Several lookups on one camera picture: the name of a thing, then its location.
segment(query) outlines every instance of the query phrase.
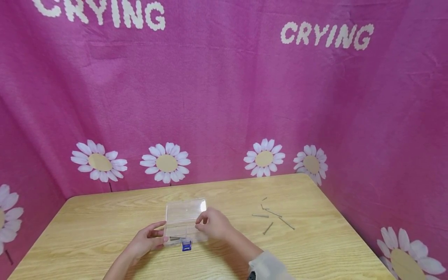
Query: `pink backdrop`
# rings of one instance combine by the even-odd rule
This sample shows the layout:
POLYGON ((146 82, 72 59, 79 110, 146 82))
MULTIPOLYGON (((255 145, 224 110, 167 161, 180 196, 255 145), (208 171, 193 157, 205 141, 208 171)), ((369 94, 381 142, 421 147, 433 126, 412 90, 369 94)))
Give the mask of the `pink backdrop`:
POLYGON ((401 251, 448 279, 445 1, 69 3, 0 3, 0 183, 24 208, 13 265, 63 197, 247 178, 267 150, 259 176, 310 174, 397 277, 401 251), (126 160, 111 163, 123 178, 91 173, 92 149, 70 159, 88 139, 126 160), (168 145, 183 166, 169 183, 148 150, 167 142, 188 152, 168 145))

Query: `sleeve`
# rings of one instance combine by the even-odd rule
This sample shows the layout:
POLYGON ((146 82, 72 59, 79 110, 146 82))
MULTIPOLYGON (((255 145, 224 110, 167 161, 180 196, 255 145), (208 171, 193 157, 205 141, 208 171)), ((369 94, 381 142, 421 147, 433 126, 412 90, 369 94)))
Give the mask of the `sleeve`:
POLYGON ((248 279, 294 280, 287 272, 286 266, 267 251, 264 251, 256 259, 249 262, 249 270, 250 276, 248 279))

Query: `wooden table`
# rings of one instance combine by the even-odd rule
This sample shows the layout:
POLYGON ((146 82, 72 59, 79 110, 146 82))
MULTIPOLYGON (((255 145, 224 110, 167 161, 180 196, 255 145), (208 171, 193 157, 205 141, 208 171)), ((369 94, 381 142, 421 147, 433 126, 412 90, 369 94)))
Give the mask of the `wooden table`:
MULTIPOLYGON (((165 219, 169 201, 206 198, 272 252, 297 279, 394 279, 305 174, 78 196, 69 199, 10 280, 102 279, 135 233, 165 219), (295 230, 263 206, 283 215, 295 230), (271 222, 272 227, 263 235, 271 222)), ((127 279, 246 279, 247 264, 223 242, 150 253, 127 279)))

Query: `daisy print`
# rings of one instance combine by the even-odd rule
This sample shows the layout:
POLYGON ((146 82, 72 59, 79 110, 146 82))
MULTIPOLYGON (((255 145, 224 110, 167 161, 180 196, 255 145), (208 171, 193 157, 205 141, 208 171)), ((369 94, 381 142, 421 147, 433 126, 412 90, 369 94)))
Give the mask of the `daisy print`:
POLYGON ((181 152, 179 145, 167 142, 165 147, 157 144, 155 147, 149 147, 150 155, 143 155, 141 166, 148 167, 145 170, 146 174, 155 174, 154 180, 163 181, 169 184, 171 180, 178 182, 185 178, 185 174, 190 171, 185 167, 191 161, 187 158, 186 151, 181 152))
POLYGON ((79 164, 78 170, 81 172, 90 172, 90 179, 107 183, 109 179, 117 182, 118 178, 123 178, 122 171, 128 170, 125 166, 128 161, 117 159, 118 152, 107 152, 101 144, 95 144, 92 140, 76 144, 80 151, 72 151, 70 158, 74 163, 79 164))
POLYGON ((10 193, 8 185, 0 186, 0 255, 4 251, 4 243, 8 243, 16 239, 17 232, 20 229, 22 220, 19 220, 23 214, 23 208, 16 207, 19 195, 10 193))
POLYGON ((397 236, 392 227, 382 228, 381 235, 383 240, 376 241, 384 255, 380 259, 396 279, 438 280, 434 275, 446 271, 438 260, 428 257, 425 244, 420 240, 410 242, 404 229, 397 236))
POLYGON ((322 185, 322 179, 327 177, 325 174, 328 170, 328 165, 325 163, 327 156, 322 149, 316 150, 315 145, 306 145, 303 150, 294 158, 294 162, 297 163, 294 170, 297 173, 307 174, 314 183, 322 185))
POLYGON ((274 139, 264 138, 261 144, 254 143, 254 150, 248 151, 244 162, 248 163, 246 170, 252 170, 250 175, 257 177, 270 176, 277 171, 277 165, 283 163, 284 153, 280 153, 281 145, 274 146, 274 139))

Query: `clear plastic box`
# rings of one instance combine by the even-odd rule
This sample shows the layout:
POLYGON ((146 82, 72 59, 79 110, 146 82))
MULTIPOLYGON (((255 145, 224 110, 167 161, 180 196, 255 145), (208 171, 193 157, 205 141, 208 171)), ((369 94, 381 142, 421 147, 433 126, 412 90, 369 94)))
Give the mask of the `clear plastic box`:
POLYGON ((168 240, 165 245, 181 244, 185 239, 191 240, 193 243, 207 241, 207 235, 194 227, 197 217, 206 209, 204 198, 168 202, 164 236, 181 237, 182 239, 168 240))

